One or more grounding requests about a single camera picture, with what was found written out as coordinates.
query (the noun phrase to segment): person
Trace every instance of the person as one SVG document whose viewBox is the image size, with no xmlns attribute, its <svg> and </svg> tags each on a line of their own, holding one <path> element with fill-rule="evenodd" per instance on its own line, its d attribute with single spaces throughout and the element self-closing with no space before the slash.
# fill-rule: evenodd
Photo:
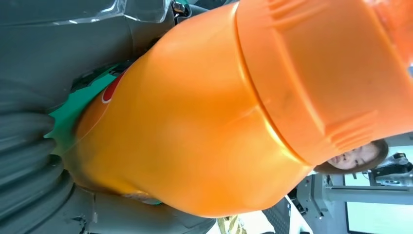
<svg viewBox="0 0 413 234">
<path fill-rule="evenodd" d="M 384 139 L 374 140 L 367 145 L 335 156 L 314 168 L 311 174 L 352 174 L 373 169 L 384 161 L 389 146 Z"/>
</svg>

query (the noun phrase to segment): clear plastic bag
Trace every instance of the clear plastic bag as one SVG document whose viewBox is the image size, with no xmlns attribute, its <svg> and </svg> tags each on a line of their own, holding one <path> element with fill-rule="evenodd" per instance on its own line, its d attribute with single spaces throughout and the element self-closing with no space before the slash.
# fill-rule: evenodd
<svg viewBox="0 0 413 234">
<path fill-rule="evenodd" d="M 161 23 L 170 4 L 171 0 L 0 1 L 0 25 L 69 25 L 119 16 Z"/>
<path fill-rule="evenodd" d="M 171 0 L 113 0 L 112 4 L 95 15 L 85 18 L 70 19 L 54 24 L 92 23 L 108 18 L 124 16 L 141 21 L 161 23 L 165 20 Z"/>
</svg>

